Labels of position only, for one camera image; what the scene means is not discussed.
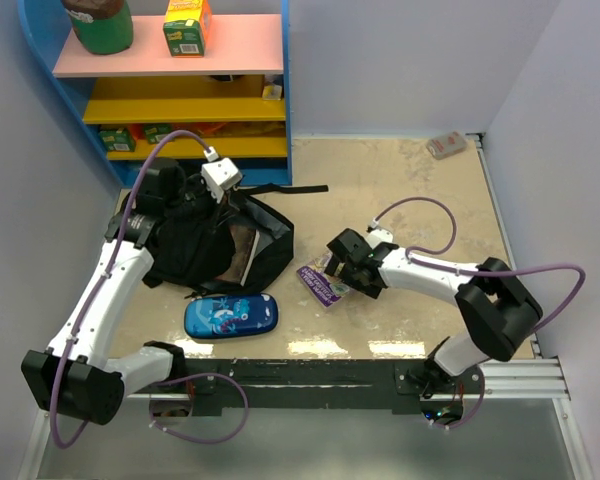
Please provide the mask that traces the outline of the purple 52-Storey Treehouse book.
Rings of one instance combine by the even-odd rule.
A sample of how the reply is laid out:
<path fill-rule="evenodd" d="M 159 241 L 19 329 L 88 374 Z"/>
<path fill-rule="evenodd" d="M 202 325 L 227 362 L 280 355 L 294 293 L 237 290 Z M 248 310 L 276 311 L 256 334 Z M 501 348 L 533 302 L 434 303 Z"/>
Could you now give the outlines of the purple 52-Storey Treehouse book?
<path fill-rule="evenodd" d="M 324 308 L 330 309 L 353 292 L 339 278 L 326 273 L 326 267 L 332 258 L 330 252 L 314 258 L 296 270 L 300 282 L 308 289 L 311 296 Z"/>

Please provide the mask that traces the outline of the black student backpack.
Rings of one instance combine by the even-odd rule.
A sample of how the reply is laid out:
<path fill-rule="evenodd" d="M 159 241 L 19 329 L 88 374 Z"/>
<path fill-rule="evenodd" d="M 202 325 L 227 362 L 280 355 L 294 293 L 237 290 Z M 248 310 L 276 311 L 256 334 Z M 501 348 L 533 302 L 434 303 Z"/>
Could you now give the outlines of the black student backpack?
<path fill-rule="evenodd" d="M 266 184 L 233 191 L 229 210 L 219 215 L 180 215 L 181 189 L 174 181 L 151 185 L 137 196 L 128 229 L 129 237 L 142 233 L 149 221 L 156 226 L 146 246 L 154 258 L 141 280 L 147 287 L 162 284 L 187 287 L 194 294 L 257 294 L 266 290 L 294 259 L 295 226 L 282 213 L 256 196 L 262 193 L 313 194 L 327 192 L 326 185 L 281 187 Z M 111 225 L 118 220 L 129 196 L 109 222 L 105 238 L 112 238 Z M 260 240 L 244 286 L 218 281 L 235 253 L 230 226 L 247 225 L 260 232 Z"/>

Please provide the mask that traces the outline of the A Tale of Two Cities book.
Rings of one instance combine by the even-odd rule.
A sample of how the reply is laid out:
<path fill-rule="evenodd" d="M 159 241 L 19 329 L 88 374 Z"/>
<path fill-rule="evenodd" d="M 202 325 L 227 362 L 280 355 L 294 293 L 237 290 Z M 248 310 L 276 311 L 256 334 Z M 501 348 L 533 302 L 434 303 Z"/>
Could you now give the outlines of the A Tale of Two Cities book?
<path fill-rule="evenodd" d="M 231 225 L 230 232 L 234 241 L 235 253 L 229 268 L 218 276 L 217 280 L 244 286 L 256 256 L 260 232 L 256 228 L 240 224 Z"/>

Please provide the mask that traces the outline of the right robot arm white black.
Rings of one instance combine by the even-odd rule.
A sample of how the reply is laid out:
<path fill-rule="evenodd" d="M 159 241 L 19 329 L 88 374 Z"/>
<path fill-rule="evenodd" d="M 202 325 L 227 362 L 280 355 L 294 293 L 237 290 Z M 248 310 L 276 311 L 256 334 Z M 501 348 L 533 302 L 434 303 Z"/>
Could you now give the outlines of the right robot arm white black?
<path fill-rule="evenodd" d="M 381 228 L 362 236 L 345 229 L 328 244 L 326 273 L 376 299 L 403 289 L 458 308 L 465 330 L 444 339 L 410 380 L 423 396 L 449 392 L 461 375 L 488 360 L 507 362 L 539 323 L 543 311 L 508 265 L 494 257 L 454 263 L 417 254 Z"/>

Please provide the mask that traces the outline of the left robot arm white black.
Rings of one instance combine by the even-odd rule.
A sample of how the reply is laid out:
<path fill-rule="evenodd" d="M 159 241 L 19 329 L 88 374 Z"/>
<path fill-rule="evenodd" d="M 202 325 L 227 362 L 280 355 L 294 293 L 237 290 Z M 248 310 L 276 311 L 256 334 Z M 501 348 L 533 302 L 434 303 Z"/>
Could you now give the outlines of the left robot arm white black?
<path fill-rule="evenodd" d="M 105 425 L 127 396 L 152 384 L 176 392 L 186 383 L 184 352 L 175 345 L 151 341 L 124 358 L 108 357 L 131 295 L 154 263 L 146 244 L 156 221 L 149 221 L 142 233 L 131 238 L 127 234 L 132 226 L 130 217 L 137 196 L 146 190 L 146 175 L 160 177 L 164 173 L 143 165 L 70 318 L 45 351 L 30 350 L 23 358 L 21 371 L 27 385 L 52 422 L 65 415 Z"/>

